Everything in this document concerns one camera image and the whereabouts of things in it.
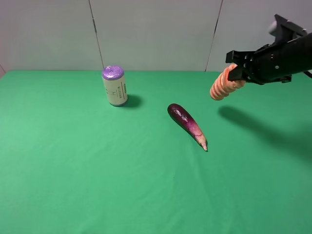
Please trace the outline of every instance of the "table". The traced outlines can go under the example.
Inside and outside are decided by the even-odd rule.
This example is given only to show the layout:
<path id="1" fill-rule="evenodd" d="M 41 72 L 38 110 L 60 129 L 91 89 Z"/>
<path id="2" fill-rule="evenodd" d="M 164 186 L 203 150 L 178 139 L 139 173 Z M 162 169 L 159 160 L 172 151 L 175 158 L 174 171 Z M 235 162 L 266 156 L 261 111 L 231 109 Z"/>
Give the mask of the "table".
<path id="1" fill-rule="evenodd" d="M 214 101 L 218 73 L 125 76 L 124 107 L 108 103 L 100 71 L 0 80 L 1 234 L 311 233 L 311 79 Z"/>

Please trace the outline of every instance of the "purple eggplant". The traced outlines can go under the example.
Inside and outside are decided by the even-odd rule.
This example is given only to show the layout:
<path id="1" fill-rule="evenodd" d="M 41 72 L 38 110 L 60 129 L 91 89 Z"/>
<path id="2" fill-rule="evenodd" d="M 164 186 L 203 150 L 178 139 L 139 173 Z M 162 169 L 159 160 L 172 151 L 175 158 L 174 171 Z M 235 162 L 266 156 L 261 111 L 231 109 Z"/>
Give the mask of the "purple eggplant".
<path id="1" fill-rule="evenodd" d="M 184 128 L 205 151 L 208 151 L 207 140 L 203 132 L 192 116 L 182 106 L 173 103 L 168 106 L 167 111 L 175 122 Z"/>

